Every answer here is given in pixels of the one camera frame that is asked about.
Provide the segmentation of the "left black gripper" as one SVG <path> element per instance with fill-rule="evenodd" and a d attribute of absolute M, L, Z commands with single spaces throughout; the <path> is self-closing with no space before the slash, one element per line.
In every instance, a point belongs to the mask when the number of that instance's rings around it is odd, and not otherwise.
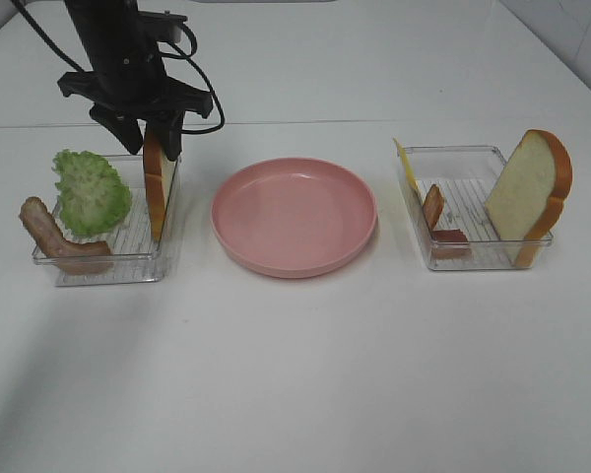
<path fill-rule="evenodd" d="M 146 121 L 145 152 L 160 151 L 169 161 L 181 153 L 183 111 L 206 118 L 212 112 L 212 97 L 170 77 L 157 48 L 112 46 L 86 49 L 93 70 L 67 72 L 58 86 L 65 97 L 82 96 L 95 104 L 90 118 L 107 129 L 130 154 L 143 146 L 143 135 L 136 118 L 156 114 Z"/>

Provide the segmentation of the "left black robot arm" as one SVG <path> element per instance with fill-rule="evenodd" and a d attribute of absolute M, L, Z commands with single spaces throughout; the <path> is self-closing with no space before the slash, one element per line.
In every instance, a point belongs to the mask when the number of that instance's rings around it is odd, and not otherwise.
<path fill-rule="evenodd" d="M 58 81 L 65 97 L 81 96 L 93 103 L 92 120 L 107 129 L 132 155 L 146 141 L 139 122 L 155 134 L 165 156 L 181 153 L 186 112 L 206 118 L 213 98 L 170 77 L 163 63 L 161 42 L 177 43 L 194 34 L 187 17 L 141 11 L 135 1 L 67 1 L 65 3 L 92 69 L 67 72 Z"/>

